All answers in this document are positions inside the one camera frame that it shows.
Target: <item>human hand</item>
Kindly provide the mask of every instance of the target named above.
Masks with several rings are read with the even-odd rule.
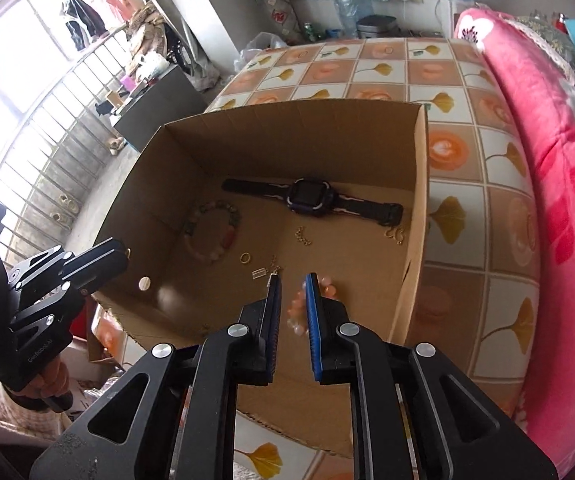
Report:
[[[58,356],[52,360],[29,384],[14,392],[18,396],[29,399],[45,399],[47,397],[60,397],[70,389],[70,373],[67,365]]]

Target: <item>watch strap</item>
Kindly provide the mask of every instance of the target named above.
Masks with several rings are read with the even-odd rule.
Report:
[[[335,213],[344,213],[370,220],[376,220],[382,226],[396,227],[403,218],[403,206],[397,203],[379,203],[339,194],[332,209]]]
[[[253,182],[236,178],[228,178],[221,184],[221,189],[229,193],[264,196],[277,200],[286,200],[289,188],[289,184],[268,184],[267,182]]]

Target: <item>black container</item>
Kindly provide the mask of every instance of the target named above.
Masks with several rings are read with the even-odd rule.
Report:
[[[398,38],[401,28],[393,16],[373,14],[357,21],[359,38]]]

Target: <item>black jacket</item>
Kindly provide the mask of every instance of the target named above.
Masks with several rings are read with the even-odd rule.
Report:
[[[65,18],[76,50],[85,49],[94,37],[107,32],[103,19],[83,0],[65,0],[62,3],[61,15]]]

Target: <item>watch face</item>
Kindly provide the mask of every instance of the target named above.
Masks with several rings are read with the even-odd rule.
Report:
[[[290,199],[298,205],[316,207],[323,201],[323,196],[327,189],[327,186],[322,182],[301,180],[296,183],[295,190]]]

